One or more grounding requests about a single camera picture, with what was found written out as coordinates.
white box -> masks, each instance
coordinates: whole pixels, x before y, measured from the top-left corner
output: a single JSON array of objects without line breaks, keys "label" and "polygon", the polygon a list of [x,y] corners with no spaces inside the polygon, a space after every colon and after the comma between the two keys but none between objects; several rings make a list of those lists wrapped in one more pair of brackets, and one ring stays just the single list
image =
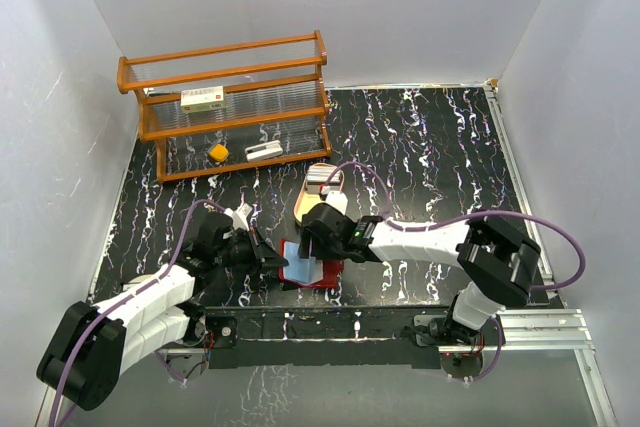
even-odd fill
[{"label": "white box", "polygon": [[180,107],[185,114],[224,109],[224,88],[218,86],[183,90],[180,95]]}]

yellow object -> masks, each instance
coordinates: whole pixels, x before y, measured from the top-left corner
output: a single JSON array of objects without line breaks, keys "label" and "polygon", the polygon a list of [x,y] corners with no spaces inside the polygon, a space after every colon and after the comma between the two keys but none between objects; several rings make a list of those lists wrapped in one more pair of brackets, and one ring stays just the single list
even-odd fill
[{"label": "yellow object", "polygon": [[224,162],[229,157],[229,151],[222,144],[217,144],[209,151],[209,156],[216,162]]}]

black marble table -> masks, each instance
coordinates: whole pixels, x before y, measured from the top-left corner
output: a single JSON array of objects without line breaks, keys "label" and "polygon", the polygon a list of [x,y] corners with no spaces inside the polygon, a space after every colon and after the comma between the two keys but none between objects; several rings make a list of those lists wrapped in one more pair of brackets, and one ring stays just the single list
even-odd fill
[{"label": "black marble table", "polygon": [[[394,214],[439,221],[474,209],[518,210],[484,90],[425,88],[334,90],[328,121],[334,154],[329,162],[358,160],[373,166],[393,195]],[[158,184],[153,143],[135,146],[113,220],[94,300],[120,292],[121,284],[154,273],[177,242],[189,205],[210,198],[235,209],[251,204],[259,230],[273,246],[297,240],[293,218],[311,162]],[[347,213],[376,213],[385,200],[373,179],[346,173]],[[206,211],[194,214],[191,230]],[[228,270],[200,298],[208,307],[449,304],[466,286],[460,269],[416,262],[347,262],[338,288],[282,290],[267,276]]]}]

wooden rack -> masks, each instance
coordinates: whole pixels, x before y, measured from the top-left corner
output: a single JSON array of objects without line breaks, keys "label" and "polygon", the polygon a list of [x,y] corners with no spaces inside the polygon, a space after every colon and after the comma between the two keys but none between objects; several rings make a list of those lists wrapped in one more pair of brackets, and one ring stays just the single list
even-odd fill
[{"label": "wooden rack", "polygon": [[[316,30],[223,47],[121,57],[117,83],[121,93],[136,95],[138,135],[155,142],[157,178],[165,182],[331,155],[329,101],[322,81],[326,63],[322,35]],[[262,79],[254,80],[251,74]],[[223,80],[207,83],[211,79]],[[182,90],[213,85],[224,86],[224,109],[182,112]],[[246,161],[245,147],[276,138],[282,156]],[[215,163],[207,154],[216,143],[230,151],[224,163]]]}]

